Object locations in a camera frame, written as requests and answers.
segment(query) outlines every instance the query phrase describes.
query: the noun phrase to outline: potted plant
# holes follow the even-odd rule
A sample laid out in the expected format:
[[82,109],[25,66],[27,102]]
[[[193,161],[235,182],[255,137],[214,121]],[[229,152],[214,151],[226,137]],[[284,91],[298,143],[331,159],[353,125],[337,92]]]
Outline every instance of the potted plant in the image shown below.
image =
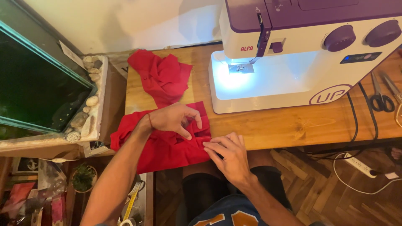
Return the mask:
[[95,168],[82,163],[74,169],[76,170],[72,179],[74,190],[78,193],[91,191],[98,179]]

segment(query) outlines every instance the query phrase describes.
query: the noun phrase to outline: purple sewing machine top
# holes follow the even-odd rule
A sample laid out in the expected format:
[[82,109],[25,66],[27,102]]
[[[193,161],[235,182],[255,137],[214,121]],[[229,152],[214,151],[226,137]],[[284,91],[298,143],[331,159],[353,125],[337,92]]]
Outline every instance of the purple sewing machine top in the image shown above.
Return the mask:
[[234,32],[307,27],[402,16],[402,0],[225,0]]

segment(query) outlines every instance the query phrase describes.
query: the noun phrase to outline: black-handled scissors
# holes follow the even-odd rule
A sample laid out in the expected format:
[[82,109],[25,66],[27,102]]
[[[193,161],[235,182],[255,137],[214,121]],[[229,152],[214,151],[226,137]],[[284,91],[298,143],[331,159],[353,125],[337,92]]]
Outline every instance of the black-handled scissors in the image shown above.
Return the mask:
[[393,112],[395,110],[394,102],[391,98],[381,93],[381,89],[373,72],[371,72],[371,77],[375,90],[375,94],[370,97],[371,107],[375,111]]

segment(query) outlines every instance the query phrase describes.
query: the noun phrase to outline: scissors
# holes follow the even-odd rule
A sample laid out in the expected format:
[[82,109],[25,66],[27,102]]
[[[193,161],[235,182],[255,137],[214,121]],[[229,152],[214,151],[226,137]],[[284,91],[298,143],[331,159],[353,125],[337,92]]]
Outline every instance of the scissors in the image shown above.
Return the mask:
[[395,115],[395,121],[400,127],[402,127],[402,125],[398,121],[399,111],[402,107],[402,94],[399,92],[399,89],[385,72],[380,72],[380,75],[382,76],[388,87],[391,89],[396,101],[399,103],[398,110],[396,111]]
[[374,90],[375,90],[375,94],[372,97],[370,97],[371,107],[375,111],[393,112],[395,110],[394,102],[392,101],[391,98],[381,93],[381,88],[379,87],[377,79],[375,78],[374,72],[371,72],[371,77],[373,79]]

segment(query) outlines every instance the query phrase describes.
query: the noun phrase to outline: white wall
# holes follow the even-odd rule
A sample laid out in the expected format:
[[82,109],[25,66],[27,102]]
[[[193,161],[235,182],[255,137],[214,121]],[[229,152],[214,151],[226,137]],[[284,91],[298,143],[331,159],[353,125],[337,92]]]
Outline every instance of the white wall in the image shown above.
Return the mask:
[[82,53],[220,40],[222,0],[24,0]]

